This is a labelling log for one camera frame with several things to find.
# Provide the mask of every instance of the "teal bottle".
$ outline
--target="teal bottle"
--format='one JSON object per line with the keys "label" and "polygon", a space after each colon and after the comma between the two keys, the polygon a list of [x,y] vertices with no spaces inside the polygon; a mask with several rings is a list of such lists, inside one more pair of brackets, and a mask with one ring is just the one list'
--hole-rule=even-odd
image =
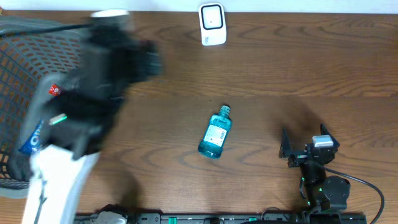
{"label": "teal bottle", "polygon": [[232,121],[228,118],[230,111],[231,108],[224,105],[218,114],[211,117],[205,136],[198,147],[198,151],[204,156],[212,159],[220,158],[225,139],[232,127]]}

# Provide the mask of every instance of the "bottle neck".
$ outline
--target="bottle neck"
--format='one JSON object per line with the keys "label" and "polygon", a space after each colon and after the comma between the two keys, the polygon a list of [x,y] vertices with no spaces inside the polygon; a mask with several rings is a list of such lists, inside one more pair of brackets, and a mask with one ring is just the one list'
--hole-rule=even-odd
{"label": "bottle neck", "polygon": [[229,106],[222,106],[218,115],[222,116],[223,118],[228,118],[230,110],[231,108],[229,108]]}

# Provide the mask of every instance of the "gray plastic basket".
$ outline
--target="gray plastic basket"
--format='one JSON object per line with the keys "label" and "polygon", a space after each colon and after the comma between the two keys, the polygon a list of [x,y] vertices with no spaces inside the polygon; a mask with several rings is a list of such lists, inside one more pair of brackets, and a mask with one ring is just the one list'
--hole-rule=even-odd
{"label": "gray plastic basket", "polygon": [[[0,16],[0,34],[63,26],[54,21]],[[29,157],[18,149],[19,129],[39,80],[48,73],[79,66],[81,30],[0,39],[0,196],[23,198],[29,183],[17,178],[10,163],[29,169]]]}

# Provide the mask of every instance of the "gray bin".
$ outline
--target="gray bin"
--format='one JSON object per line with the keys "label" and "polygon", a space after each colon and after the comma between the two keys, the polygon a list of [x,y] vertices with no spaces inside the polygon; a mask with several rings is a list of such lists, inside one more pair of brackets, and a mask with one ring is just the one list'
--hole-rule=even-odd
{"label": "gray bin", "polygon": [[[0,34],[58,26],[64,24],[0,16]],[[79,67],[80,33],[65,30],[0,39],[0,196],[27,195],[28,181],[13,175],[13,169],[29,169],[29,157],[18,151],[27,140],[18,141],[19,130],[39,80]]]}

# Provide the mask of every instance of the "red object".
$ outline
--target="red object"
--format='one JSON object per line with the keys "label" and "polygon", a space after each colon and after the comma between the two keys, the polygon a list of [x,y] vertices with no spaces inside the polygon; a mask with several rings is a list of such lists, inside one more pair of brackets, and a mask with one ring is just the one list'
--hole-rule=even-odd
{"label": "red object", "polygon": [[60,94],[60,87],[59,86],[57,86],[56,84],[53,84],[52,86],[51,86],[51,89],[49,90],[49,93],[51,94],[51,95],[54,95],[54,96],[58,96],[59,94]]}

